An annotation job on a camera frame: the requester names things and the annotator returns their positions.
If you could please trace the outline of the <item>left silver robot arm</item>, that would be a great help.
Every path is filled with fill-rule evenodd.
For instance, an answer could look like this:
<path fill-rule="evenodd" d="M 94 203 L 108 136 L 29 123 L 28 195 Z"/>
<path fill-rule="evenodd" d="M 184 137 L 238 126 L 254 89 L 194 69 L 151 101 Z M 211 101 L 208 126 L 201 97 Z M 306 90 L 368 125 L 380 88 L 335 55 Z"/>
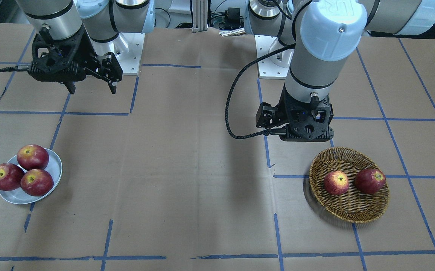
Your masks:
<path fill-rule="evenodd" d="M 279 103 L 261 103 L 258 135 L 283 141 L 333 138 L 329 91 L 365 31 L 420 35 L 435 24 L 435 0 L 246 1 L 245 31 L 276 37 L 263 58 L 293 50 Z"/>

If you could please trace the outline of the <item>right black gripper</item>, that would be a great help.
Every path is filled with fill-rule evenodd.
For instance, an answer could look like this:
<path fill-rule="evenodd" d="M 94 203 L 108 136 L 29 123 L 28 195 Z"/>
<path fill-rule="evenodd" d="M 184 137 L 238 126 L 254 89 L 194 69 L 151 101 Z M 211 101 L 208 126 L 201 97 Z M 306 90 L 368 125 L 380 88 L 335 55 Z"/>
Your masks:
<path fill-rule="evenodd" d="M 75 83 L 94 76 L 107 82 L 116 94 L 117 82 L 123 70 L 112 52 L 97 55 L 85 28 L 62 40 L 50 35 L 50 27 L 42 26 L 32 42 L 32 61 L 28 73 L 40 82 L 62 82 L 70 94 L 75 94 Z"/>

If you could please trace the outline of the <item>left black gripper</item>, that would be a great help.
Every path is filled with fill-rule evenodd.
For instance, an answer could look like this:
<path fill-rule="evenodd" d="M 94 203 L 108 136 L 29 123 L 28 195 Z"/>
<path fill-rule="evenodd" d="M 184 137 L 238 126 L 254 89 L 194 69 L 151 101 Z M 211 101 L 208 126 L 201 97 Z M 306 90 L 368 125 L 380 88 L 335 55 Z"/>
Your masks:
<path fill-rule="evenodd" d="M 283 88 L 279 103 L 271 106 L 262 102 L 256 113 L 256 127 L 264 128 L 270 135 L 278 135 L 283 141 L 326 142 L 334 137 L 329 126 L 333 107 L 329 96 L 323 99 L 310 96 L 305 103 L 293 98 Z"/>

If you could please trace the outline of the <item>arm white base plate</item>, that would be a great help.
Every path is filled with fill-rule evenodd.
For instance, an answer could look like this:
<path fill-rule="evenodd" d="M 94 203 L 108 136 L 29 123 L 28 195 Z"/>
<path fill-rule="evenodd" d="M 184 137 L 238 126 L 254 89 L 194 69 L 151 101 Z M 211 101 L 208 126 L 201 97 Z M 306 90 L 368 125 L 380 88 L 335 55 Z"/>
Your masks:
<path fill-rule="evenodd" d="M 99 43 L 91 41 L 95 52 L 102 56 L 113 52 L 123 70 L 123 75 L 138 75 L 146 34 L 120 33 L 113 41 Z"/>
<path fill-rule="evenodd" d="M 257 57 L 283 48 L 277 37 L 255 35 Z M 258 63 L 260 79 L 285 79 L 291 64 L 294 50 L 288 49 L 270 56 Z"/>

